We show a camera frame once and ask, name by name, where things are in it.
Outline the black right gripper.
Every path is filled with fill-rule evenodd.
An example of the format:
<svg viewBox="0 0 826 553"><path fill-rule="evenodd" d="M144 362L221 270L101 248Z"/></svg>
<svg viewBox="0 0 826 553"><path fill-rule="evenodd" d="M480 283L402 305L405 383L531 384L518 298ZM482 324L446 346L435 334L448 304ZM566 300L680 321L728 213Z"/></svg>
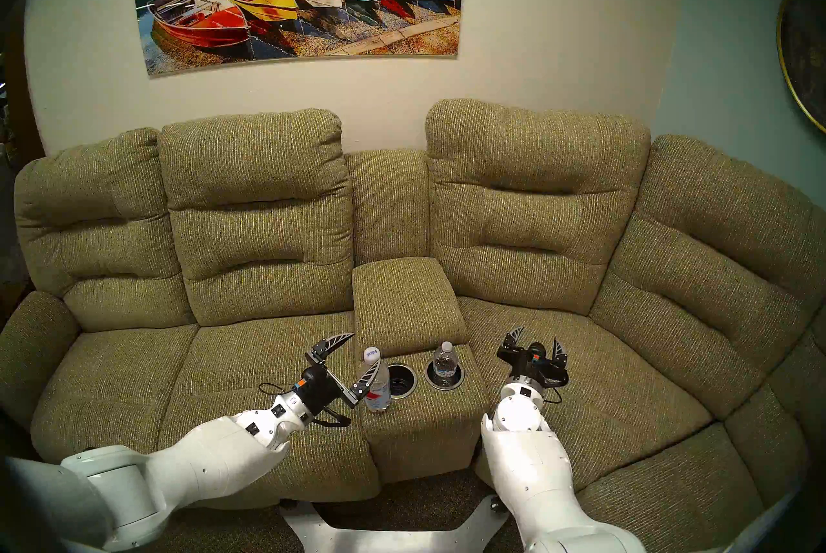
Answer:
<svg viewBox="0 0 826 553"><path fill-rule="evenodd" d="M497 349L497 358L510 366L508 378L530 379L543 390L568 385L568 353L562 343L554 337L549 354L542 344L524 348L519 344L524 330L523 326L518 326L507 332L502 346Z"/></svg>

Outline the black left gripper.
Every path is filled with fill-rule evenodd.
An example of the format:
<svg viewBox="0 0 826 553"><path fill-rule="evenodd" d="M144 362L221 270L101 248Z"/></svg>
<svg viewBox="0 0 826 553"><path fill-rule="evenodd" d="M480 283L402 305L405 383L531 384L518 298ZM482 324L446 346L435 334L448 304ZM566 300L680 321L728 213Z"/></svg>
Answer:
<svg viewBox="0 0 826 553"><path fill-rule="evenodd" d="M375 384L381 371L380 360L364 362L358 372L359 377L350 387L342 385L325 366L326 359L354 336L355 333L337 334L320 340L306 352L311 366L302 372L301 379L296 383L296 395L307 410L309 419L316 420L320 414L327 413L335 420L350 420L350 417L329 408L339 398L352 408L362 400L367 408L381 408L381 392Z"/></svg>

